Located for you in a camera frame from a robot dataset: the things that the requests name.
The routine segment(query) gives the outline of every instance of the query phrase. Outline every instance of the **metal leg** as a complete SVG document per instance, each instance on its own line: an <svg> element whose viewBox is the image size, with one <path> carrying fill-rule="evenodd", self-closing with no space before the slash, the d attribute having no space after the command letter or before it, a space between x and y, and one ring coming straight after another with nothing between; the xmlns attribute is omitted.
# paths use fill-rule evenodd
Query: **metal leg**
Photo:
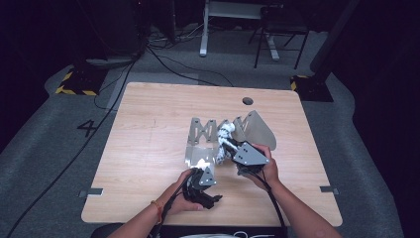
<svg viewBox="0 0 420 238"><path fill-rule="evenodd" d="M291 36L289 38L289 40L287 40L287 42L283 45L284 47L287 47L287 45L290 43L291 40L293 40L293 38L296 36L296 34L293 34L293 36Z"/></svg>
<svg viewBox="0 0 420 238"><path fill-rule="evenodd" d="M257 68L257 63L259 62L260 50L262 49L263 35L264 35L264 32L262 28L262 32L261 32L260 40L259 40L259 49L257 50L256 63L254 64L254 68Z"/></svg>
<svg viewBox="0 0 420 238"><path fill-rule="evenodd" d="M306 33L305 38L303 39L302 47L300 48L299 56L297 57L296 64L294 65L294 69L297 69L297 65L299 64L300 57L302 56L303 48L306 44L306 39L308 39L309 32Z"/></svg>
<svg viewBox="0 0 420 238"><path fill-rule="evenodd" d="M209 27L209 0L206 0L206 4L204 6L204 29L203 29L203 36L201 37L201 46L200 46L201 57L207 56L207 42L209 39L208 27Z"/></svg>
<svg viewBox="0 0 420 238"><path fill-rule="evenodd" d="M256 35L256 32L259 28L256 28L256 30L253 32L253 35L250 37L250 40L248 41L248 44L251 43L251 41L253 40L254 36Z"/></svg>
<svg viewBox="0 0 420 238"><path fill-rule="evenodd" d="M280 57L278 56L278 51L277 51L277 48L275 47L274 36L267 35L266 36L266 43L268 44L269 51L271 52L272 60L279 61Z"/></svg>

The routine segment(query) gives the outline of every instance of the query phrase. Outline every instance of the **hazard tape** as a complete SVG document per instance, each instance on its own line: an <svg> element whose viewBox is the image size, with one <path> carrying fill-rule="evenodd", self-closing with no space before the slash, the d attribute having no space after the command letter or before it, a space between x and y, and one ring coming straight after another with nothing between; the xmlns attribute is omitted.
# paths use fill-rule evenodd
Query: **hazard tape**
<svg viewBox="0 0 420 238"><path fill-rule="evenodd" d="M294 75L290 78L290 87L293 91L298 92L296 80L300 78L310 78L306 75Z"/></svg>
<svg viewBox="0 0 420 238"><path fill-rule="evenodd" d="M92 85L92 84L81 84L80 78L77 77L76 73L74 73L75 69L71 68L68 73L65 75L64 79L62 80L59 87L56 89L55 93L64 93L64 94L71 94L71 95L89 95L95 96L99 94L100 84Z"/></svg>

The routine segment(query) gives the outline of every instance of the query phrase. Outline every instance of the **person's hand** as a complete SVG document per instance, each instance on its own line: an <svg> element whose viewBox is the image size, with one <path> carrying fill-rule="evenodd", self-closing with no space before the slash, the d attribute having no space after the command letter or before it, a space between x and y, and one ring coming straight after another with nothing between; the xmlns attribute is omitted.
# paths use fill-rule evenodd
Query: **person's hand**
<svg viewBox="0 0 420 238"><path fill-rule="evenodd" d="M262 171L258 173L258 176L262 179L265 178L265 181L270 185L273 186L275 183L280 182L280 179L278 178L278 169L277 169L277 163L275 162L275 159L271 156L271 151L269 150L268 146L253 144L253 146L261 151L263 151L264 155L269 159L268 164L266 164ZM248 179L252 180L258 187L266 190L263 183L258 180L257 178L253 176L246 176Z"/></svg>
<svg viewBox="0 0 420 238"><path fill-rule="evenodd" d="M169 201L170 197L173 195L174 192L182 185L182 182L191 174L191 170L187 170L182 172L179 176L178 180L171 184L157 199L157 203L162 204L163 206ZM172 204L171 209L167 213L167 215L177 214L181 211L195 211L195 210L202 210L203 206L199 203L192 203L190 201L185 200L182 194L178 195L175 201Z"/></svg>

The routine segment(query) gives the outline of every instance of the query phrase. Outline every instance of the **table top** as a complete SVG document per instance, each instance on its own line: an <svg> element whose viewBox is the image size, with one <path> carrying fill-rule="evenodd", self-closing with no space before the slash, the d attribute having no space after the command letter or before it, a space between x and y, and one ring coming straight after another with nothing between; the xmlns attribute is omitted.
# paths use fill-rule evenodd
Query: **table top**
<svg viewBox="0 0 420 238"><path fill-rule="evenodd" d="M245 105L244 97L254 104ZM333 226L342 217L328 186L298 95L288 90L233 88L131 82L105 146L92 187L101 196L88 196L82 211L85 222L126 222L187 169L185 149L192 117L204 126L257 110L276 138L280 180ZM209 195L222 194L215 206L169 216L165 224L213 226L279 226L265 191L237 176L232 162L215 168L216 185Z"/></svg>

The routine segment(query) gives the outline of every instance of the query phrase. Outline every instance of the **black stand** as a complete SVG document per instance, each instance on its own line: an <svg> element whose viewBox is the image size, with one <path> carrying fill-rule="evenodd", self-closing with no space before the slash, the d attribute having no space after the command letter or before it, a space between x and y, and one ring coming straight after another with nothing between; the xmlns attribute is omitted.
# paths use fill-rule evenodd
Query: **black stand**
<svg viewBox="0 0 420 238"><path fill-rule="evenodd" d="M76 27L72 24L74 21L69 18L71 12L68 12L65 9L65 4L61 2L51 0L49 3L55 18L59 22L58 31L74 66L67 73L55 93L98 95L108 69L98 69L86 62L79 45Z"/></svg>
<svg viewBox="0 0 420 238"><path fill-rule="evenodd" d="M351 0L334 26L324 45L311 62L312 76L294 75L290 78L293 91L299 94L302 101L333 102L333 97L325 83L333 70L336 56L339 53L338 39L345 29L360 0Z"/></svg>

